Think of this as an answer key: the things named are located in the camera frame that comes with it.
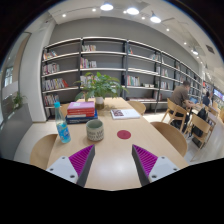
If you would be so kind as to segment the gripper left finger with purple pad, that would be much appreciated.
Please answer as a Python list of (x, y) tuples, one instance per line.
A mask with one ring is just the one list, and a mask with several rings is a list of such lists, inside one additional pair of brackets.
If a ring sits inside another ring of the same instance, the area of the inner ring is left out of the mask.
[(90, 145), (69, 157), (59, 157), (47, 168), (47, 171), (78, 186), (84, 187), (94, 156), (95, 145)]

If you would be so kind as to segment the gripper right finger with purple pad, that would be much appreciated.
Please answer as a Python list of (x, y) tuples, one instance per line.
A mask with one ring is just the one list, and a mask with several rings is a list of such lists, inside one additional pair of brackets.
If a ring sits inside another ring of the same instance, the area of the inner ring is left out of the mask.
[(137, 145), (132, 145), (132, 156), (142, 186), (179, 171), (179, 168), (167, 157), (157, 157)]

